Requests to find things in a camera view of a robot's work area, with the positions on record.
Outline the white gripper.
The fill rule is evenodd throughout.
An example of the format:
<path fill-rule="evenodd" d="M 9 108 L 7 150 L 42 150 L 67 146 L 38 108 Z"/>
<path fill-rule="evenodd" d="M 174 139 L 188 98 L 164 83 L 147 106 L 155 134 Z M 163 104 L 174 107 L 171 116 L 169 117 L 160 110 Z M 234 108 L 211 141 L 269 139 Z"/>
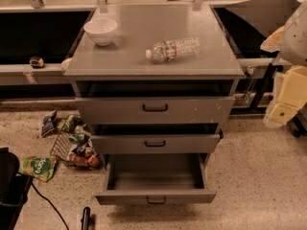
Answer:
<path fill-rule="evenodd" d="M 307 67 L 293 66 L 273 79 L 273 99 L 266 109 L 266 127 L 285 126 L 307 103 Z"/>

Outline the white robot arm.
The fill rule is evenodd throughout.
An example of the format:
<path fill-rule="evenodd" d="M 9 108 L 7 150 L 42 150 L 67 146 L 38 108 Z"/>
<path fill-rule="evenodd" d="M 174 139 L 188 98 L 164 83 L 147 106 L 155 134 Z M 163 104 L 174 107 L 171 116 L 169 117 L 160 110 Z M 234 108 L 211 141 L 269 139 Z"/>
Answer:
<path fill-rule="evenodd" d="M 291 68 L 278 73 L 273 81 L 273 99 L 266 109 L 266 127 L 285 126 L 307 103 L 307 1 L 260 46 L 269 53 L 277 52 L 275 62 L 284 59 Z"/>

